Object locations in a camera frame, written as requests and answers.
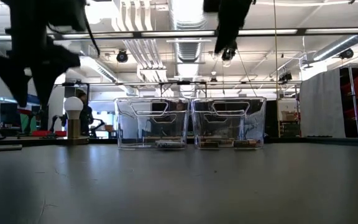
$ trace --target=lamp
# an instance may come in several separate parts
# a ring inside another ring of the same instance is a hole
[[[83,109],[83,102],[77,97],[70,97],[64,103],[67,113],[67,138],[78,139],[80,136],[80,113]]]

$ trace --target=ceiling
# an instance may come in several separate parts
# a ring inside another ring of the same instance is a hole
[[[323,0],[277,0],[277,3],[321,3],[321,2],[338,2],[339,0],[323,1]],[[273,1],[258,0],[258,3]],[[152,25],[155,30],[170,30],[170,15],[168,11],[158,11],[157,7],[167,4],[167,0],[152,1]],[[336,4],[331,6],[313,6],[313,7],[276,7],[277,28],[299,28],[299,27],[358,27],[358,3],[354,4]],[[205,15],[207,24],[206,29],[215,29],[217,26],[217,16],[215,14]],[[4,29],[9,27],[9,8],[0,6],[0,33],[4,33]],[[274,7],[257,4],[251,7],[250,13],[246,18],[245,29],[273,29],[275,27]],[[91,26],[93,32],[112,32],[111,19],[102,19],[98,24]],[[315,52],[330,43],[338,40],[341,36],[307,36],[303,40],[302,37],[243,37],[238,38],[238,55],[233,58],[230,67],[223,67],[222,61],[215,61],[210,55],[214,50],[215,39],[205,43],[202,48],[202,58],[199,67],[199,76],[208,79],[211,72],[215,71],[218,80],[223,81],[246,81],[245,70],[247,70],[252,80],[266,80],[278,67],[287,63],[291,58],[296,57],[302,52]],[[159,54],[163,60],[163,64],[167,68],[167,77],[174,78],[177,75],[175,64],[175,51],[173,44],[167,43],[166,39],[157,39]],[[129,60],[126,63],[118,63],[116,55],[119,49],[124,49],[125,45],[121,40],[98,40],[97,44],[102,51],[102,56],[109,54],[110,57],[101,57],[100,60],[124,82],[140,81],[137,72],[137,63],[129,53]],[[69,42],[67,46],[72,50],[82,50],[86,53],[94,54],[89,46],[90,41]],[[0,43],[1,48],[9,48],[9,43]],[[358,57],[358,45],[352,48],[355,52],[354,57]],[[338,59],[329,59],[327,63],[330,66],[336,66]],[[298,79],[300,68],[298,63],[294,63],[287,68],[291,71],[293,79]],[[95,82],[103,82],[103,79],[97,73],[86,73],[84,78],[90,78]],[[105,91],[106,88],[93,88],[93,91]]]

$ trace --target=white lamp globe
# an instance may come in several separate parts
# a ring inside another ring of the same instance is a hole
[[[75,96],[68,98],[64,103],[64,108],[67,112],[68,119],[79,119],[83,107],[83,102]]]

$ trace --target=transparent container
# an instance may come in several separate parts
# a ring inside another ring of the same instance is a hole
[[[123,149],[184,149],[190,116],[185,98],[115,100],[118,146]]]
[[[264,145],[265,98],[198,98],[191,102],[199,149],[257,149]]]

